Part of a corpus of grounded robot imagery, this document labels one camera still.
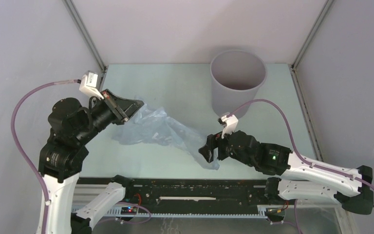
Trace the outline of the light blue plastic trash bag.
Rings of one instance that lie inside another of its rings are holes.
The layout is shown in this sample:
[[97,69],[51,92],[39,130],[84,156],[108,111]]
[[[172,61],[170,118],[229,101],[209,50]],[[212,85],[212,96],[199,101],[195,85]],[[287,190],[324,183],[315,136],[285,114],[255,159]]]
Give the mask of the light blue plastic trash bag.
[[199,153],[199,148],[206,143],[205,134],[177,121],[164,107],[154,108],[140,95],[134,98],[143,101],[144,105],[124,125],[111,128],[112,140],[121,145],[146,143],[177,148],[190,155],[202,168],[219,169],[217,160],[207,162]]

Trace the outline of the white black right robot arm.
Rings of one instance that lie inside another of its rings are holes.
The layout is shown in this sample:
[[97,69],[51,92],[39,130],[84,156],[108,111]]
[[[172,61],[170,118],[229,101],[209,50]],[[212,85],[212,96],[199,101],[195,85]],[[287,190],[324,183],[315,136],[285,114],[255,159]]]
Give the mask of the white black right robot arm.
[[198,152],[208,163],[230,157],[267,175],[263,196],[271,204],[311,200],[339,204],[360,215],[371,214],[374,207],[373,171],[368,166],[344,169],[308,160],[290,148],[260,143],[243,131],[210,134]]

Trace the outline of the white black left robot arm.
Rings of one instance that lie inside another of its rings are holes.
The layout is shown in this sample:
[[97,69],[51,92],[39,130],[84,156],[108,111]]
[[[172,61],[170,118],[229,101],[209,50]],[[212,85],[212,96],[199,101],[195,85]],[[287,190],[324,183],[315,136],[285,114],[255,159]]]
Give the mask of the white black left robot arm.
[[86,145],[110,124],[123,125],[142,107],[141,100],[118,97],[110,90],[91,97],[88,107],[73,97],[58,101],[48,116],[51,126],[40,151],[38,172],[43,190],[38,230],[44,234],[90,234],[115,203],[129,203],[134,189],[129,178],[116,176],[86,207],[72,212],[75,187],[88,155]]

